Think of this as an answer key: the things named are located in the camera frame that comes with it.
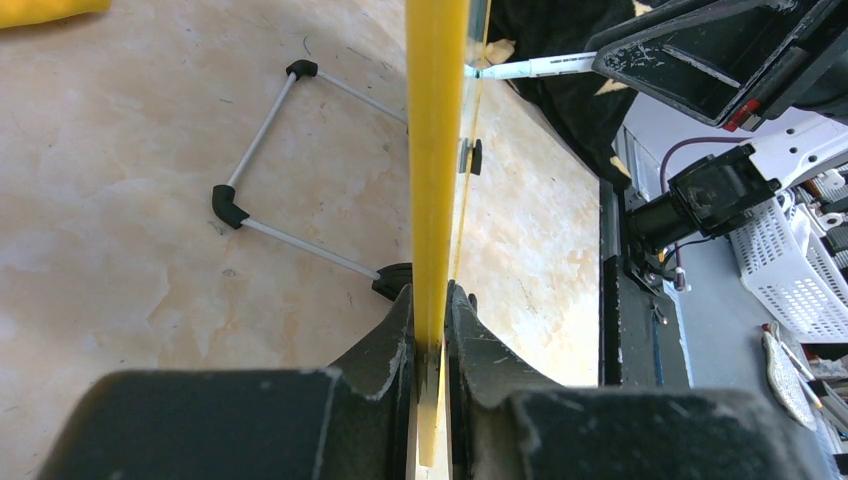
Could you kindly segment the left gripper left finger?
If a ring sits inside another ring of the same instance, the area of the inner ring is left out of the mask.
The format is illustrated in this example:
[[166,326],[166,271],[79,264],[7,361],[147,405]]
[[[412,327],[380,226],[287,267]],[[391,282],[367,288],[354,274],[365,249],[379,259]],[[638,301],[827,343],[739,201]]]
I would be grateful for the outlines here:
[[43,479],[411,479],[412,290],[330,365],[124,370],[80,399]]

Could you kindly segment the yellow-framed whiteboard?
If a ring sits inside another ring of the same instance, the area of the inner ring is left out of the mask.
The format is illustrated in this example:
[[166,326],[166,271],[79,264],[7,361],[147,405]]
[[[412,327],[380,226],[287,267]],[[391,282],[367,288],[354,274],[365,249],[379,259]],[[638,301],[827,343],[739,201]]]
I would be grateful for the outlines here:
[[417,462],[442,448],[442,348],[448,287],[457,274],[476,137],[490,4],[408,1],[410,221],[416,346]]

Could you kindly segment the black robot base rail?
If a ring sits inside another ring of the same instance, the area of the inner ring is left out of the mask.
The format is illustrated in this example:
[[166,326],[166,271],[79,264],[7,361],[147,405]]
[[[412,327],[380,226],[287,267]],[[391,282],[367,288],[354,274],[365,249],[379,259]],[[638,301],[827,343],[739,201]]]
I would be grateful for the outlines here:
[[663,279],[630,257],[624,196],[600,182],[598,383],[610,387],[693,386],[676,302]]

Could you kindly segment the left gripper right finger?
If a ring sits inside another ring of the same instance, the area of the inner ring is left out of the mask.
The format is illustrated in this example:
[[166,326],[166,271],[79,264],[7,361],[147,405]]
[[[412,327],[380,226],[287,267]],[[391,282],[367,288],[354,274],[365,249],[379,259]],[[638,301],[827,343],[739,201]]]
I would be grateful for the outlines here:
[[451,284],[453,479],[811,479],[815,459],[743,391],[567,388],[527,364]]

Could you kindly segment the green whiteboard marker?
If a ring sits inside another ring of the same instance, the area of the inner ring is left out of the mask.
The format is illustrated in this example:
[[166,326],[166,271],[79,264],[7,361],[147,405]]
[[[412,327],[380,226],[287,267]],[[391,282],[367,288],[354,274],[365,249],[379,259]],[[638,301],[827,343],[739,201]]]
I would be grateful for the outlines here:
[[582,74],[592,71],[596,52],[532,58],[494,65],[486,68],[464,66],[464,76],[475,79],[512,80],[570,74]]

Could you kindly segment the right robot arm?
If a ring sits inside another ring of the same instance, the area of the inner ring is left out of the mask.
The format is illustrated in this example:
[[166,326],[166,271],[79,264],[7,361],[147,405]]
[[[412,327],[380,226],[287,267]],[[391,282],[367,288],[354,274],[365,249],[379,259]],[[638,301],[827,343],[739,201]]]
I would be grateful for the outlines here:
[[594,35],[588,48],[596,73],[711,127],[754,132],[790,108],[809,112],[694,162],[629,212],[645,251],[733,231],[753,207],[847,149],[843,1],[671,1]]

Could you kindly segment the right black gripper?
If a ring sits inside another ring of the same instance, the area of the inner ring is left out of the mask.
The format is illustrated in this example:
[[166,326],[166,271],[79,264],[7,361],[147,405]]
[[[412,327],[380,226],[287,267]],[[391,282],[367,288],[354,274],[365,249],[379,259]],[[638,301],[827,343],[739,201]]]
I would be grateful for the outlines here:
[[845,1],[669,1],[593,35],[594,72],[712,127],[847,123]]

